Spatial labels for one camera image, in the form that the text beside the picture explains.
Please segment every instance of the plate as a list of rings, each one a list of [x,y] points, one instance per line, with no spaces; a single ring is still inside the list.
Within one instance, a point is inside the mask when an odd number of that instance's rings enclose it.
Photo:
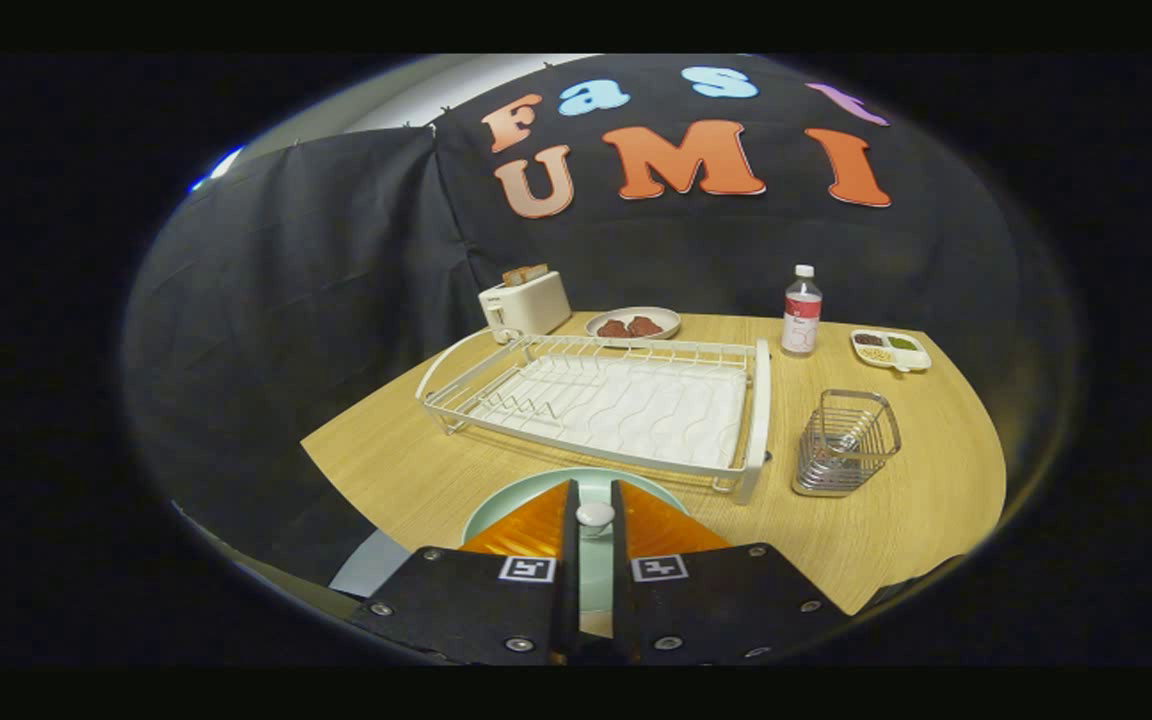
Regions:
[[[878,338],[882,344],[864,344],[856,341],[856,336],[867,334]],[[914,350],[905,350],[892,341],[901,341],[914,346]],[[905,333],[893,333],[887,331],[856,329],[851,331],[851,348],[856,351],[856,357],[861,357],[863,363],[876,367],[895,367],[902,373],[910,370],[925,370],[932,366],[932,356],[923,347],[918,338],[908,336]]]
[[[585,332],[590,336],[601,338],[598,334],[598,329],[604,324],[607,324],[609,320],[621,320],[621,323],[628,325],[634,320],[636,314],[643,314],[644,318],[660,325],[660,332],[645,334],[643,338],[606,338],[605,340],[668,340],[668,338],[673,338],[679,333],[679,327],[682,325],[682,318],[675,311],[664,309],[664,306],[622,306],[620,310],[612,310],[611,313],[599,314],[593,320],[590,320],[590,323],[585,323]]]
[[[509,486],[500,488],[493,497],[470,515],[461,543],[468,543],[483,530],[492,526],[509,511],[515,511],[540,493],[556,486],[559,483],[576,480],[579,487],[581,502],[612,503],[612,480],[626,480],[632,486],[644,488],[676,507],[684,515],[691,515],[679,499],[667,488],[658,486],[652,480],[634,473],[621,473],[607,468],[563,468],[548,473],[531,475]],[[581,614],[599,614],[612,611],[612,551],[614,550],[611,526],[602,536],[579,539],[579,609]]]

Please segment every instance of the wire basket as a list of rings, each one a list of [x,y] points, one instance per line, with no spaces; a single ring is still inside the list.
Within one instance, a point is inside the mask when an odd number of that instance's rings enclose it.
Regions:
[[[886,397],[827,389],[799,441],[794,488],[803,495],[849,495],[881,470],[900,445],[896,415]]]

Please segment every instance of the bottle label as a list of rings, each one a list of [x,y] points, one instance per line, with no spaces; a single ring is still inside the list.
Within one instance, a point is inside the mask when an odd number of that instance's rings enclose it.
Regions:
[[[791,353],[811,353],[814,349],[814,334],[820,324],[820,300],[799,300],[785,297],[785,331],[781,333],[781,346]]]
[[[821,304],[823,303],[819,300],[809,302],[805,300],[793,300],[793,297],[786,296],[785,313],[791,318],[803,318],[804,320],[810,320],[819,318]]]

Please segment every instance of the dish rack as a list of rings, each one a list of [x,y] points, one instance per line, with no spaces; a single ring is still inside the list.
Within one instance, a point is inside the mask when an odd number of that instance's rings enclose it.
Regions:
[[[605,460],[713,478],[738,505],[767,450],[771,355],[756,346],[530,336],[509,340],[433,392],[463,338],[430,365],[416,397],[447,434],[465,425]],[[744,454],[737,456],[738,448]]]

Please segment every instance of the table top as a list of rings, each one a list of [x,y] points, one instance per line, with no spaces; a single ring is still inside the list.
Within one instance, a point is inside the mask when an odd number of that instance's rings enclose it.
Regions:
[[[584,336],[596,314],[575,313],[551,334]],[[302,446],[358,511],[407,550],[460,547],[472,511],[532,473],[589,465],[636,473],[667,488],[727,541],[773,544],[840,609],[855,614],[879,588],[920,577],[988,536],[1005,502],[1005,455],[972,386],[927,334],[869,327],[923,342],[932,369],[902,374],[856,357],[849,333],[865,325],[820,323],[817,350],[804,358],[780,350],[782,324],[682,314],[670,339],[753,346],[764,338],[771,347],[772,460],[746,506],[714,492],[710,478],[621,465],[472,425],[445,434],[415,396],[435,357],[363,397]],[[429,387],[444,386],[499,347],[490,333],[472,338],[444,361]],[[803,497],[791,488],[797,442],[826,388],[882,393],[900,424],[901,450],[849,497]]]

